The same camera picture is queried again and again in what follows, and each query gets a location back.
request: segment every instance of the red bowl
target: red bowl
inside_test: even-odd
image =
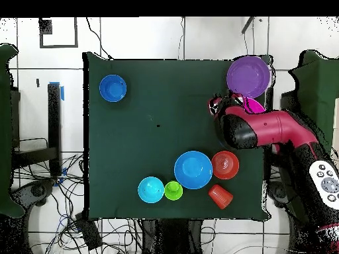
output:
[[[221,151],[212,158],[213,174],[219,179],[231,179],[239,170],[238,158],[229,151]]]

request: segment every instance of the red cup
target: red cup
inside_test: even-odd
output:
[[[209,196],[214,200],[220,209],[226,208],[233,199],[233,195],[223,189],[220,185],[214,185],[209,189]]]
[[[219,179],[231,179],[239,170],[238,158],[229,151],[216,153],[211,162],[213,174]]]

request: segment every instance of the cup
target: cup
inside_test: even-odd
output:
[[[229,193],[217,184],[209,189],[209,196],[222,210],[226,208],[233,199],[233,195],[231,193]]]

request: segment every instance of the bowl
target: bowl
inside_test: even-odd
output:
[[[204,153],[188,151],[175,162],[174,175],[183,187],[200,189],[212,178],[212,163]]]
[[[226,82],[233,93],[254,99],[265,92],[269,77],[269,68],[261,58],[244,56],[232,63],[227,71]]]
[[[229,151],[216,153],[212,158],[213,174],[219,179],[231,179],[239,170],[238,158]]]
[[[164,184],[156,177],[146,177],[142,179],[138,187],[139,197],[149,204],[159,202],[164,192]]]
[[[126,83],[118,75],[108,75],[101,80],[99,91],[106,101],[116,103],[126,95]]]

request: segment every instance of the green cloth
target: green cloth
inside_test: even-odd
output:
[[[333,116],[335,100],[339,97],[339,61],[318,56],[307,51],[301,66],[294,69],[299,88],[297,97],[301,110],[322,131],[316,132],[319,142],[328,154],[333,138]]]
[[[164,185],[175,180],[174,163],[182,153],[197,150],[212,159],[224,150],[207,101],[226,93],[232,61],[108,61],[92,53],[87,58],[90,218],[268,219],[262,210],[262,148],[234,151],[240,169],[233,179],[213,176],[199,190],[184,188],[179,200],[163,197],[147,204],[138,196],[144,177],[158,177]],[[117,103],[105,101],[99,92],[102,78],[110,74],[127,85]],[[224,210],[208,196],[216,183],[234,195]]]
[[[23,208],[13,202],[9,191],[12,178],[12,116],[11,77],[8,62],[17,55],[17,49],[10,44],[0,44],[0,214],[11,217],[24,215]]]

